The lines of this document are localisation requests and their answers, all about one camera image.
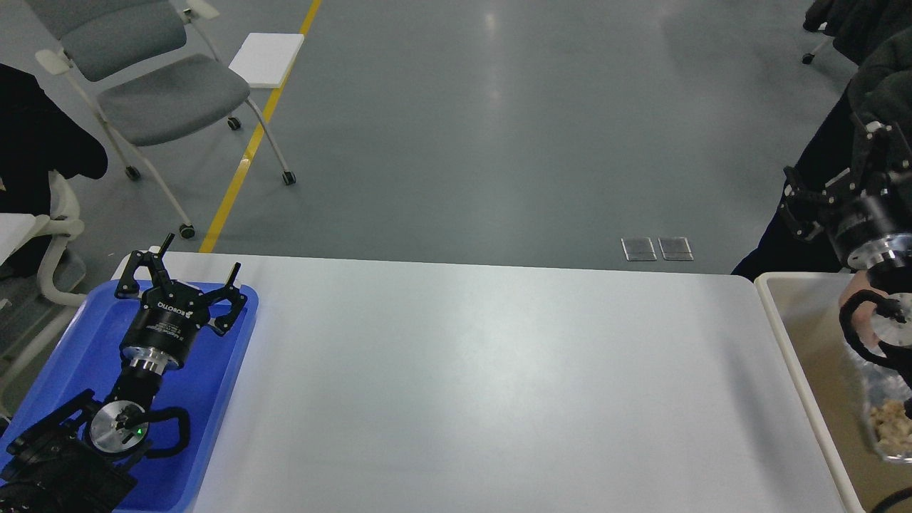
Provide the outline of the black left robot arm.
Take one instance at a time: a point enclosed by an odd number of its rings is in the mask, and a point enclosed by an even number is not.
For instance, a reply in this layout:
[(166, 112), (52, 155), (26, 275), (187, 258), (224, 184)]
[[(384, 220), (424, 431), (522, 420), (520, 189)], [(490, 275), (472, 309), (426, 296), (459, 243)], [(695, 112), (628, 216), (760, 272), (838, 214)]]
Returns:
[(199, 489), (258, 298), (188, 284), (172, 240), (90, 293), (2, 438), (4, 512), (176, 512)]

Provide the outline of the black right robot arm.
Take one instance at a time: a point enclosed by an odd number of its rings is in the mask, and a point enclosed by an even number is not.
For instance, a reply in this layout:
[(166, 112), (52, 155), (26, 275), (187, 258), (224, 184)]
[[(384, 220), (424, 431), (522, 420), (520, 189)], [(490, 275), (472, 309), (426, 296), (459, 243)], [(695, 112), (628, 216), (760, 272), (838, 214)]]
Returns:
[(869, 287), (840, 309), (841, 330), (865, 361), (909, 384), (910, 146), (896, 124), (852, 120), (863, 135), (857, 162), (819, 189), (786, 167), (778, 213), (792, 236), (825, 234), (841, 265), (866, 272)]

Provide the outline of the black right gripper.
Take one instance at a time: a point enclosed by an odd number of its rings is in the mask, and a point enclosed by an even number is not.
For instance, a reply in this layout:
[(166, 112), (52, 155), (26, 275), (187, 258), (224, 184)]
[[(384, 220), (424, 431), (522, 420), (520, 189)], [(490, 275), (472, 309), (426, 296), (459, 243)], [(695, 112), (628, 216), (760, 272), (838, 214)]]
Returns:
[(823, 231), (841, 265), (886, 273), (910, 267), (910, 145), (898, 124), (853, 119), (852, 171), (843, 171), (823, 192), (808, 188), (784, 167), (777, 213), (788, 232), (811, 242)]

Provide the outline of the person's hand in bin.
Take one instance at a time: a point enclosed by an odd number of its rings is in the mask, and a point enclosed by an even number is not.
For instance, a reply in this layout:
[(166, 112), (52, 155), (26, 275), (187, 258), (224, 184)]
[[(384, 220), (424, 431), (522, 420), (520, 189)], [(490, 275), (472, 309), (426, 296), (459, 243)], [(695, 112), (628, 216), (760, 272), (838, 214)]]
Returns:
[[(843, 306), (848, 299), (852, 298), (853, 295), (862, 291), (862, 290), (871, 290), (880, 296), (887, 296), (883, 290), (873, 288), (869, 282), (869, 273), (866, 271), (858, 271), (854, 273), (852, 279), (846, 285), (846, 288), (841, 292), (839, 296), (838, 304)], [(854, 330), (858, 334), (859, 340), (869, 348), (871, 351), (875, 351), (877, 346), (879, 346), (880, 338), (877, 337), (876, 332), (873, 330), (871, 324), (871, 318), (875, 312), (876, 304), (866, 301), (853, 312), (852, 315), (852, 325)]]

